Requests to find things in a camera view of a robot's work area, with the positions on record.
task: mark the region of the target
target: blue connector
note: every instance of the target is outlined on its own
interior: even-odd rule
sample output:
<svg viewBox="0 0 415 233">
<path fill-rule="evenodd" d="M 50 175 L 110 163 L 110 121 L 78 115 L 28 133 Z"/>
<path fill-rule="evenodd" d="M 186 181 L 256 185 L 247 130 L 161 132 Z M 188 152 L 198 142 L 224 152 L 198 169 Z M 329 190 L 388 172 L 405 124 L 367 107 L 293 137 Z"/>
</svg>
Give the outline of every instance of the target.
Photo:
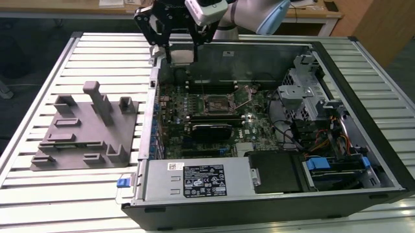
<svg viewBox="0 0 415 233">
<path fill-rule="evenodd" d="M 220 156 L 223 156 L 225 154 L 225 152 L 228 151 L 228 148 L 221 148 L 219 149 L 219 154 Z"/>
<path fill-rule="evenodd" d="M 157 142 L 156 137 L 150 137 L 150 138 L 149 138 L 149 143 L 150 143 L 150 144 L 154 144 L 156 142 Z"/>
<path fill-rule="evenodd" d="M 369 168 L 369 161 L 367 157 L 361 157 L 361 162 L 365 168 Z"/>
<path fill-rule="evenodd" d="M 311 158 L 305 161 L 308 170 L 329 169 L 329 164 L 325 158 Z"/>
<path fill-rule="evenodd" d="M 160 110 L 160 105 L 156 103 L 154 104 L 154 112 L 157 112 Z"/>
<path fill-rule="evenodd" d="M 130 178 L 121 178 L 121 179 L 117 179 L 117 181 L 116 181 L 116 187 L 117 187 L 117 188 L 129 188 L 129 187 L 130 187 L 129 181 L 130 181 Z"/>
<path fill-rule="evenodd" d="M 156 152 L 156 147 L 154 146 L 150 146 L 149 147 L 149 153 L 152 154 L 152 153 L 154 153 Z"/>
</svg>

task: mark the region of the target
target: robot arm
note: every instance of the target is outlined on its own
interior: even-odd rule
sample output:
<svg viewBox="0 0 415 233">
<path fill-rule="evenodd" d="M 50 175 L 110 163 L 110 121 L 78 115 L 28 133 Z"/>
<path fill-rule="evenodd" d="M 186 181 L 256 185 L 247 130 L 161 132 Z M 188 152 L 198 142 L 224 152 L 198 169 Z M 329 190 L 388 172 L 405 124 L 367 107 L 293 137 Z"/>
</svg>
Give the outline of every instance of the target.
<svg viewBox="0 0 415 233">
<path fill-rule="evenodd" d="M 173 29 L 186 28 L 194 46 L 193 61 L 197 61 L 197 46 L 212 41 L 219 20 L 227 9 L 225 0 L 154 0 L 152 6 L 137 9 L 134 21 L 148 43 L 164 48 L 168 63 L 170 63 L 168 45 L 170 32 Z M 161 34 L 157 34 L 150 27 L 152 15 L 161 23 Z"/>
<path fill-rule="evenodd" d="M 228 10 L 228 4 L 232 4 L 233 9 L 239 9 L 239 12 L 251 12 L 244 14 L 243 17 L 245 21 L 249 22 L 255 19 L 257 21 L 257 16 L 265 15 L 265 20 L 276 28 L 281 22 L 283 16 L 287 13 L 289 0 L 239 0 L 240 6 L 248 7 L 249 9 L 236 8 L 237 0 L 154 0 L 152 6 L 146 8 L 140 8 L 134 14 L 134 22 L 145 36 L 145 39 L 150 45 L 157 45 L 164 48 L 166 62 L 170 63 L 170 53 L 168 39 L 173 29 L 186 28 L 193 41 L 193 62 L 197 61 L 197 46 L 204 43 L 209 43 L 213 39 L 213 35 L 217 29 L 217 25 L 223 16 Z M 281 17 L 268 16 L 268 8 L 273 7 L 277 9 L 277 13 Z M 257 9 L 263 10 L 265 8 L 265 13 L 259 14 Z M 153 16 L 161 23 L 161 33 L 156 33 L 149 24 L 149 18 Z"/>
</svg>

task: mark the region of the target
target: black cable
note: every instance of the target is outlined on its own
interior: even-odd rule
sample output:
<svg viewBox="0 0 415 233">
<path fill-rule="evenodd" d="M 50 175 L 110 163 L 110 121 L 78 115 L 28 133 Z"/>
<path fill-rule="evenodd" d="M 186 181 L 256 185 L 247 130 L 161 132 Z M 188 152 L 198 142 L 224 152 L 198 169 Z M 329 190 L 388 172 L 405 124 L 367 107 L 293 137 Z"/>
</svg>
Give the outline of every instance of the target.
<svg viewBox="0 0 415 233">
<path fill-rule="evenodd" d="M 296 23 L 297 23 L 297 21 L 299 21 L 297 8 L 292 5 L 292 3 L 289 5 L 293 7 L 293 12 L 296 14 Z"/>
<path fill-rule="evenodd" d="M 275 122 L 272 122 L 272 127 L 275 128 L 275 130 L 276 130 L 280 134 L 283 134 L 283 136 L 285 136 L 285 137 L 292 141 L 292 144 L 296 145 L 296 147 L 297 147 L 299 150 L 307 151 L 305 148 L 299 144 L 299 142 L 297 142 L 283 130 L 280 130 L 280 129 L 273 125 L 276 122 L 284 122 L 285 124 L 287 124 L 287 123 L 291 124 L 291 122 L 287 121 L 287 120 L 276 120 Z"/>
</svg>

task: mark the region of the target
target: warning label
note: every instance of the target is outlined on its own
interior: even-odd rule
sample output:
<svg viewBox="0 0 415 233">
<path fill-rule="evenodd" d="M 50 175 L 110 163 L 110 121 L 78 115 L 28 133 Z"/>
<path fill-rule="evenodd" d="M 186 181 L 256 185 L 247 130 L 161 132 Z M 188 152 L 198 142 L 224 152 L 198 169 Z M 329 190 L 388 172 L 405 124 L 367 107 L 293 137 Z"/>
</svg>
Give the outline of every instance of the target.
<svg viewBox="0 0 415 233">
<path fill-rule="evenodd" d="M 184 197 L 202 198 L 227 195 L 223 165 L 182 167 Z"/>
</svg>

